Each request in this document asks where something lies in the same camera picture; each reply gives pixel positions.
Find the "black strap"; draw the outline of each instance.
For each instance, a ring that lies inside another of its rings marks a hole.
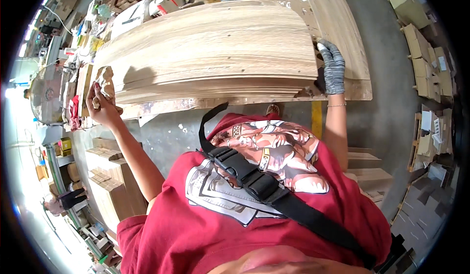
[[[226,110],[227,106],[228,102],[223,103],[203,116],[199,129],[199,141],[204,155],[235,177],[238,186],[243,187],[256,200],[276,209],[322,238],[353,251],[362,260],[364,267],[371,270],[376,263],[375,257],[365,252],[354,236],[343,226],[298,199],[275,177],[260,171],[257,165],[248,162],[235,149],[216,148],[206,139],[204,124],[221,111]]]

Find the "person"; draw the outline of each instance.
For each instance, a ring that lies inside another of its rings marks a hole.
[[[328,95],[323,141],[307,128],[282,121],[275,105],[266,116],[228,113],[207,138],[215,147],[235,149],[340,224],[379,265],[390,251],[390,226],[344,175],[344,59],[326,40],[317,47]],[[100,109],[93,108],[94,97]],[[117,227],[122,273],[369,273],[351,250],[257,201],[201,152],[182,154],[165,180],[99,85],[91,86],[86,104],[91,118],[114,134],[149,202],[147,215],[127,218]]]
[[[48,202],[44,201],[42,205],[45,210],[48,210],[57,217],[66,210],[70,210],[76,204],[86,200],[88,198],[86,195],[80,195],[84,191],[85,188],[80,188],[74,191],[64,192],[57,197],[53,194],[52,199]]]

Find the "gloved hand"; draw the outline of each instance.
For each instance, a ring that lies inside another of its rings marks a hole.
[[[320,39],[317,43],[325,62],[325,84],[327,95],[344,94],[344,59],[336,45]]]

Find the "concrete floor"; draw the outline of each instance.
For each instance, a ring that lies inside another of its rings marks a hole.
[[[369,63],[374,99],[350,101],[347,106],[348,141],[351,147],[373,148],[383,159],[383,169],[393,175],[393,186],[384,200],[382,211],[391,219],[402,200],[410,177],[407,163],[414,129],[414,113],[425,100],[418,97],[414,85],[408,45],[400,32],[396,15],[388,0],[347,0],[361,33]],[[264,114],[267,105],[229,107],[228,111]],[[137,120],[127,121],[131,133],[143,143],[144,150],[166,177],[175,159],[182,153],[199,148],[197,132],[206,110],[189,110],[161,114],[142,128]],[[206,124],[206,132],[214,128],[226,113]],[[326,102],[323,103],[323,117]],[[311,103],[285,104],[284,120],[311,126]],[[84,152],[91,148],[93,137],[113,138],[103,126],[73,133],[75,160],[87,185]],[[96,208],[93,199],[92,208]]]

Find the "bare hand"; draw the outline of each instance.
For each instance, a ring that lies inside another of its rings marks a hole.
[[[93,98],[97,97],[100,102],[100,108],[93,107]],[[90,113],[90,117],[100,124],[105,125],[109,129],[114,129],[119,123],[122,123],[121,116],[116,108],[110,104],[101,93],[101,87],[98,83],[92,82],[90,90],[86,97],[86,107]]]

